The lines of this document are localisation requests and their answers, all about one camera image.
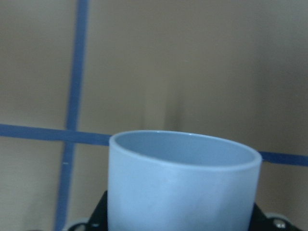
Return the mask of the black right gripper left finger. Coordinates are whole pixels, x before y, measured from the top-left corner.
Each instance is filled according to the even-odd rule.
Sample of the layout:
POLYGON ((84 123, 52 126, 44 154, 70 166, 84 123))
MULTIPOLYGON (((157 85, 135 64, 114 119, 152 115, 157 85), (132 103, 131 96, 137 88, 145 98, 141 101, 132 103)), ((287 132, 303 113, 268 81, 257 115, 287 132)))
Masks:
POLYGON ((91 216, 85 221, 77 221, 66 225, 65 231, 108 231, 107 191, 105 191, 96 205, 91 216))

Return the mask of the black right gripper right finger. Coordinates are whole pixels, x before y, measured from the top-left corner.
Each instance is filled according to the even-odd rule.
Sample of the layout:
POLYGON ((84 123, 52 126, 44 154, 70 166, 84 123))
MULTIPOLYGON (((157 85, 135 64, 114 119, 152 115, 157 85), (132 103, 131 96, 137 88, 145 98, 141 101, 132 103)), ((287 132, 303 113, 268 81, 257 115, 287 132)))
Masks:
POLYGON ((267 216, 254 204, 251 216, 251 231, 299 231, 288 219, 279 215, 267 216))

